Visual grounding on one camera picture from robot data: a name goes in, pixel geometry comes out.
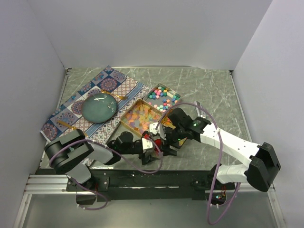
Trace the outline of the red jar lid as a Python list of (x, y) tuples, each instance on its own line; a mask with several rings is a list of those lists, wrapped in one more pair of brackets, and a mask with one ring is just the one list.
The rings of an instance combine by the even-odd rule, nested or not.
[(155, 141), (155, 144), (156, 144), (156, 146), (154, 146), (154, 150), (156, 151), (156, 153), (158, 154), (159, 153), (159, 151), (161, 151), (162, 149), (161, 149), (161, 147), (162, 147), (162, 141), (161, 141), (161, 139), (156, 139)]

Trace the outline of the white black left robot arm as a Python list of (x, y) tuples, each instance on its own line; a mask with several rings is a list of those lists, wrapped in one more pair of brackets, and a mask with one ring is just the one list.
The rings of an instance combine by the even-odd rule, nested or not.
[[(133, 134), (127, 131), (104, 145), (85, 137), (83, 131), (74, 130), (49, 142), (44, 151), (49, 158), (49, 166), (56, 174), (66, 174), (85, 191), (94, 187), (95, 180), (89, 167), (83, 163), (84, 159), (96, 160), (108, 166), (124, 159), (136, 170), (154, 174), (160, 170), (163, 157), (159, 146), (149, 135), (146, 134), (134, 141)], [(125, 155), (138, 155), (143, 165), (159, 159), (160, 165), (155, 171), (143, 171), (132, 164)]]

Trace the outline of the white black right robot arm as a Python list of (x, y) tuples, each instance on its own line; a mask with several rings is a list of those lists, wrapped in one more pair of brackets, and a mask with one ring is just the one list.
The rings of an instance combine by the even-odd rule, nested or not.
[(281, 169), (274, 147), (264, 142), (257, 144), (232, 135), (199, 115), (195, 119), (181, 108), (175, 108), (168, 114), (174, 128), (159, 126), (157, 133), (169, 145), (181, 139), (196, 140), (237, 159), (239, 165), (220, 165), (214, 167), (208, 177), (208, 184), (219, 189), (226, 183), (249, 183), (253, 188), (267, 192)]

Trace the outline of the metal scoop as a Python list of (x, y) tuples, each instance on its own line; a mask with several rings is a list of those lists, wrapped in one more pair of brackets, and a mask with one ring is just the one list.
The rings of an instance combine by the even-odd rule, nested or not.
[[(196, 106), (202, 108), (202, 105), (200, 104), (199, 101), (194, 101), (193, 103), (194, 103)], [(207, 114), (206, 114), (204, 111), (202, 111), (201, 109), (199, 109), (198, 107), (195, 107), (197, 116), (202, 117), (202, 118), (206, 118), (206, 117), (207, 117)]]

